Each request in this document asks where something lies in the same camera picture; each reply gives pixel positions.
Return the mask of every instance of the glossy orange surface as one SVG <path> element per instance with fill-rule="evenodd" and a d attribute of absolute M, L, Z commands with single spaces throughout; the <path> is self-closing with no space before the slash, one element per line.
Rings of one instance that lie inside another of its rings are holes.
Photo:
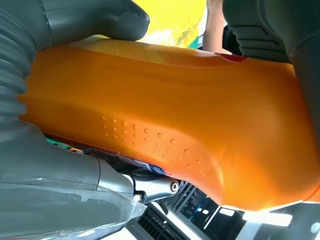
<path fill-rule="evenodd" d="M 39 54 L 27 84 L 25 121 L 158 165 L 221 205 L 281 206 L 320 183 L 289 64 L 93 39 Z"/>

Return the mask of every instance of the gray plastic housing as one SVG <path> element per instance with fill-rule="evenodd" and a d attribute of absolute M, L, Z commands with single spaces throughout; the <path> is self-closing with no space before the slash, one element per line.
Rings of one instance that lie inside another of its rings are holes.
<path fill-rule="evenodd" d="M 51 145 L 20 121 L 26 110 L 17 95 L 38 51 L 94 34 L 135 41 L 149 21 L 131 0 L 0 1 L 0 239 L 109 234 L 143 212 L 133 184 L 106 162 Z"/>

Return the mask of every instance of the blue sticker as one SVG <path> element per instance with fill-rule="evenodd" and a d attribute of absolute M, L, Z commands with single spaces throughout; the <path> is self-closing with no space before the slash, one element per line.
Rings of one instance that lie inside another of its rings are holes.
<path fill-rule="evenodd" d="M 149 164 L 149 163 L 146 163 L 146 162 L 138 161 L 138 160 L 134 160 L 134 161 L 135 163 L 138 164 L 139 166 L 143 168 L 143 169 L 147 169 L 149 171 L 152 171 L 152 172 L 154 172 L 154 173 L 156 173 L 156 174 L 159 174 L 159 175 L 165 175 L 165 176 L 167 176 L 166 172 L 165 172 L 161 167 L 152 165 L 152 164 Z"/>
<path fill-rule="evenodd" d="M 152 164 L 149 164 L 149 165 L 149 166 L 149 168 L 152 170 L 152 171 L 153 171 L 153 172 L 155 172 L 155 173 L 157 173 L 157 174 L 160 174 L 160 175 L 167 175 L 162 168 L 161 168 L 161 167 L 158 167 L 158 166 L 155 166 L 155 165 L 152 165 Z"/>

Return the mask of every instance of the metal bolt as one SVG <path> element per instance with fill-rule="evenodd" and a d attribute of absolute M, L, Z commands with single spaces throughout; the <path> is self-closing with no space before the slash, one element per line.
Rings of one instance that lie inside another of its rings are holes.
<path fill-rule="evenodd" d="M 170 183 L 170 191 L 172 193 L 172 194 L 176 194 L 177 191 L 179 190 L 179 182 L 178 182 L 178 180 L 172 180 L 171 183 Z"/>
<path fill-rule="evenodd" d="M 143 199 L 143 196 L 141 194 L 134 194 L 133 196 L 133 200 L 136 202 L 140 202 Z"/>

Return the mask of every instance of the person's hand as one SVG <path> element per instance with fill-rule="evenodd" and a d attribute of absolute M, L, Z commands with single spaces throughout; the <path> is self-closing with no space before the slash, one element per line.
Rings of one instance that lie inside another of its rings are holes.
<path fill-rule="evenodd" d="M 207 0 L 207 7 L 209 13 L 222 11 L 223 0 Z"/>
<path fill-rule="evenodd" d="M 208 19 L 203 35 L 204 51 L 230 54 L 223 48 L 225 18 L 223 13 L 223 0 L 207 0 Z"/>

